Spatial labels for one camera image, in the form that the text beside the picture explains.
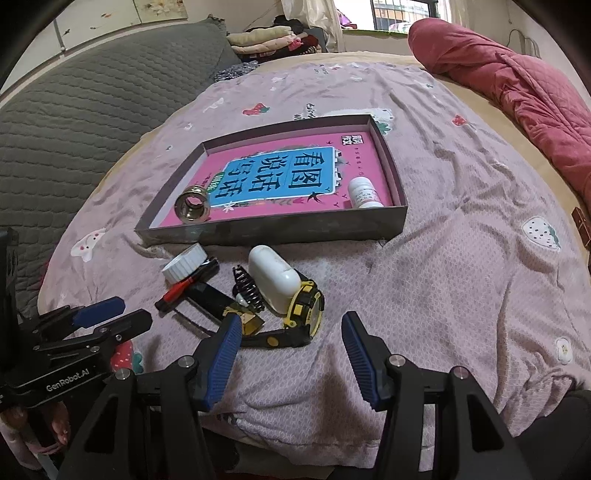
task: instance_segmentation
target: white bottle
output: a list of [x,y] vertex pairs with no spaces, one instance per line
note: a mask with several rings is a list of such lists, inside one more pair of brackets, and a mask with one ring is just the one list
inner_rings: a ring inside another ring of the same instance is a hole
[[301,280],[294,268],[271,247],[257,245],[248,255],[248,272],[273,310],[286,315]]
[[357,177],[349,182],[349,198],[353,208],[383,207],[374,184],[366,177]]

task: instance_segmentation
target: curtain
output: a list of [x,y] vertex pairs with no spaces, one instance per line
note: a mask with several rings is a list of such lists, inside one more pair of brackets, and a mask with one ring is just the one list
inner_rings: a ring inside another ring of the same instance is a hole
[[474,30],[470,14],[474,11],[474,0],[440,0],[437,6],[442,19]]
[[334,0],[281,0],[281,4],[289,20],[295,18],[310,27],[322,28],[328,35],[328,51],[345,51],[343,31]]

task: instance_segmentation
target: folded clothes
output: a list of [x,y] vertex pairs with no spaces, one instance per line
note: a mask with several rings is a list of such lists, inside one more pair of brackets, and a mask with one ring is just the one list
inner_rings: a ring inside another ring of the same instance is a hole
[[308,53],[316,53],[318,46],[318,39],[314,35],[307,35],[301,39],[301,46],[295,50],[290,50],[289,47],[283,47],[275,52],[256,53],[250,55],[250,60],[258,60],[260,63],[270,60],[282,59],[285,57],[292,57],[295,55],[305,55]]
[[287,48],[290,51],[294,51],[295,49],[301,47],[303,45],[301,38],[296,38],[293,42],[291,42]]
[[247,33],[230,33],[226,38],[230,42],[230,45],[249,47],[251,45],[265,43],[274,38],[285,37],[290,34],[293,34],[291,27],[287,25],[278,25],[269,28],[256,28]]
[[293,33],[286,35],[285,37],[281,38],[273,38],[272,40],[268,40],[263,43],[259,43],[257,45],[250,45],[247,47],[239,47],[237,45],[232,45],[232,50],[235,51],[239,55],[250,55],[252,53],[265,53],[267,51],[275,51],[279,50],[283,47],[289,46],[291,43],[294,42],[297,38]]

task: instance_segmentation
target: white plastic cap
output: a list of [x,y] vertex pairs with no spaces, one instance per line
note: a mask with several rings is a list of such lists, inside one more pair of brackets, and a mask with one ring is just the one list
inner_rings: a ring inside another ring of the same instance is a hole
[[374,188],[374,184],[371,183],[371,180],[367,177],[355,177],[353,180],[349,182],[348,188],[349,191],[355,190],[357,187],[368,186],[370,188]]
[[162,274],[168,283],[175,284],[187,278],[206,260],[205,250],[201,245],[195,244],[168,262],[162,269]]

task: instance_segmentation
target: gold object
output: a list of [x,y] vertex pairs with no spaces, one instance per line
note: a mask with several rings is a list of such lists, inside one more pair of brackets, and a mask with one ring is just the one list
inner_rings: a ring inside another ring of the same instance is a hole
[[174,213],[183,223],[204,222],[209,217],[209,194],[199,185],[187,187],[174,202]]
[[252,313],[246,307],[243,307],[238,302],[233,302],[231,305],[226,307],[223,311],[223,316],[228,313],[236,313],[242,321],[242,334],[243,335],[254,335],[257,333],[265,323],[257,314]]

